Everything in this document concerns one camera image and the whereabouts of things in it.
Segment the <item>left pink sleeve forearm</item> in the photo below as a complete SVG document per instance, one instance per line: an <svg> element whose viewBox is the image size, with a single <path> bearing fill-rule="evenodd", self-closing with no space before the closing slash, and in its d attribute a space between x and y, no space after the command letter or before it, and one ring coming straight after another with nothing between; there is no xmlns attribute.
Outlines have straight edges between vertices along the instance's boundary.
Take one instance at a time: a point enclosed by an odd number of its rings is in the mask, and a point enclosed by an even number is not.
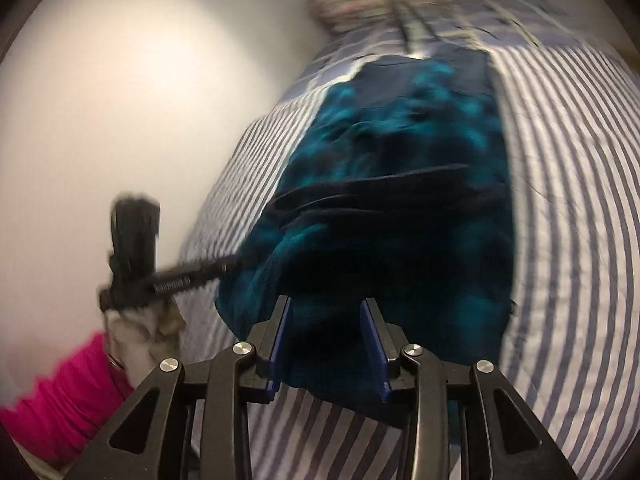
<svg viewBox="0 0 640 480"><path fill-rule="evenodd" d="M134 391L126 373L113 365L107 336L96 333L58 364L49 378L1 410L1 423L27 452L55 469L84 452L104 424Z"/></svg>

